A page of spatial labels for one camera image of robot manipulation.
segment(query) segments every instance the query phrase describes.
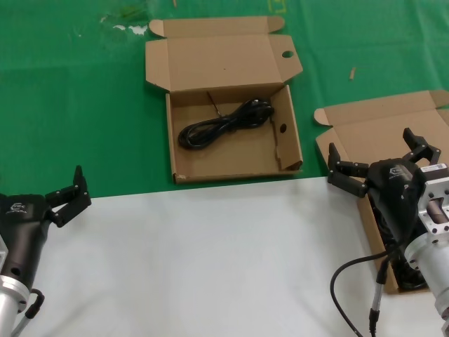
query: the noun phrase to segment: paper scrap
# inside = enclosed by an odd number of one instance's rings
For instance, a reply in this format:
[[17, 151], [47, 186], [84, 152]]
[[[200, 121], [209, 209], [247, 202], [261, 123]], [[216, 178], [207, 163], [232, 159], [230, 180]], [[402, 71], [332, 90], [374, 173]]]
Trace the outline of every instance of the paper scrap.
[[357, 68], [355, 68], [355, 67], [353, 67], [353, 68], [351, 69], [351, 74], [349, 75], [349, 80], [350, 80], [350, 81], [354, 80], [354, 75], [356, 74], [356, 69], [357, 69]]
[[[122, 25], [115, 25], [114, 28], [118, 28], [120, 30], [125, 30], [126, 27], [122, 26]], [[133, 31], [134, 34], [136, 35], [143, 35], [147, 29], [148, 29], [148, 25], [145, 26], [129, 26], [129, 29], [131, 29]]]
[[147, 31], [148, 26], [129, 26], [128, 28], [136, 35], [143, 35]]

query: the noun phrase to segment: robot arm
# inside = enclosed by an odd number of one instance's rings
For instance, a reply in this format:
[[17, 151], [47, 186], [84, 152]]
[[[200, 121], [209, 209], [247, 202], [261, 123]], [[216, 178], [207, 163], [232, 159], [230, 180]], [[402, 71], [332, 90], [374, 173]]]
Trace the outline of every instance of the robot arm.
[[[403, 139], [409, 153], [370, 166], [340, 161], [331, 143], [328, 182], [357, 197], [370, 196], [397, 242], [394, 249], [403, 253], [410, 268], [422, 273], [435, 296], [436, 309], [446, 321], [443, 335], [449, 337], [449, 169], [437, 164], [441, 151], [423, 137], [406, 128]], [[421, 159], [430, 166], [420, 168], [416, 163]], [[385, 270], [388, 262], [383, 263]], [[378, 315], [382, 292], [376, 294], [373, 307]]]
[[[57, 212], [53, 208], [63, 206]], [[0, 196], [0, 336], [19, 336], [43, 302], [32, 288], [42, 248], [51, 223], [64, 226], [91, 205], [80, 166], [73, 185], [47, 194]], [[30, 293], [37, 299], [13, 330], [18, 312], [27, 307]]]

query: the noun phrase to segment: black power cord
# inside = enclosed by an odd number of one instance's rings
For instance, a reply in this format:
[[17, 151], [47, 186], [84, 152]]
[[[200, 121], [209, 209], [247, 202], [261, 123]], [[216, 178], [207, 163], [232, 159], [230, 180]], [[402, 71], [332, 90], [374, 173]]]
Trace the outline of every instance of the black power cord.
[[363, 335], [360, 333], [360, 331], [357, 330], [357, 328], [352, 324], [349, 317], [344, 313], [344, 310], [342, 309], [342, 306], [338, 303], [337, 297], [335, 296], [335, 281], [337, 280], [338, 275], [345, 270], [348, 267], [351, 267], [352, 265], [357, 265], [359, 263], [368, 262], [368, 261], [374, 261], [379, 258], [384, 258], [385, 256], [389, 256], [390, 254], [394, 253], [399, 247], [401, 247], [403, 244], [409, 240], [411, 234], [413, 233], [413, 230], [415, 229], [415, 223], [417, 222], [417, 213], [415, 214], [415, 217], [412, 221], [412, 225], [410, 226], [408, 232], [404, 237], [399, 240], [395, 245], [389, 247], [387, 250], [383, 251], [382, 253], [374, 254], [371, 256], [366, 256], [364, 258], [357, 258], [355, 260], [349, 261], [348, 263], [345, 263], [340, 268], [338, 268], [332, 278], [330, 279], [330, 296], [332, 297], [332, 300], [335, 304], [335, 307], [337, 307], [339, 313], [342, 315], [345, 322], [349, 325], [349, 327], [352, 329], [352, 331], [356, 334], [357, 337], [363, 337]]
[[178, 141], [187, 150], [202, 150], [226, 132], [258, 128], [273, 113], [274, 108], [269, 102], [249, 100], [231, 114], [189, 125], [180, 132]]

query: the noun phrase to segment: box lid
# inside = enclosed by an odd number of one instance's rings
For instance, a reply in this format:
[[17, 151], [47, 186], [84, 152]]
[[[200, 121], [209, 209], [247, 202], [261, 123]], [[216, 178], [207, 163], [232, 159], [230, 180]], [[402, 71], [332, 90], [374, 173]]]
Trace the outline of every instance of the box lid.
[[314, 118], [332, 128], [316, 141], [326, 161], [329, 143], [335, 143], [342, 160], [371, 164], [406, 154], [402, 135], [410, 128], [441, 149], [441, 162], [449, 162], [449, 112], [438, 109], [447, 104], [449, 92], [438, 90], [324, 107]]
[[147, 81], [171, 92], [281, 84], [302, 71], [283, 18], [153, 20], [166, 39], [145, 46]]

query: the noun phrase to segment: open cardboard box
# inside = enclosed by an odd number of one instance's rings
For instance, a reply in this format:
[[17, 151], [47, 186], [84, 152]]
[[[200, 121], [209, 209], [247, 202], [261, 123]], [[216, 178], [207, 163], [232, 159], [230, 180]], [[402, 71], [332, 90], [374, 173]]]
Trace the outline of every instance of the open cardboard box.
[[[153, 20], [166, 39], [146, 44], [147, 81], [166, 94], [170, 161], [176, 183], [297, 173], [302, 164], [295, 113], [285, 81], [302, 71], [293, 41], [270, 35], [281, 17]], [[232, 113], [253, 98], [270, 100], [270, 122], [185, 150], [177, 137], [199, 121]]]
[[[449, 164], [449, 104], [447, 91], [420, 91], [373, 100], [324, 107], [315, 111], [315, 120], [331, 129], [317, 139], [327, 162], [329, 143], [335, 143], [342, 160], [371, 164], [403, 157], [410, 150], [402, 139], [410, 128], [417, 136], [441, 150], [439, 162]], [[427, 161], [418, 165], [426, 166]], [[384, 251], [384, 245], [367, 196], [358, 201], [363, 226], [373, 253]], [[387, 293], [400, 293], [393, 270], [388, 271]]]

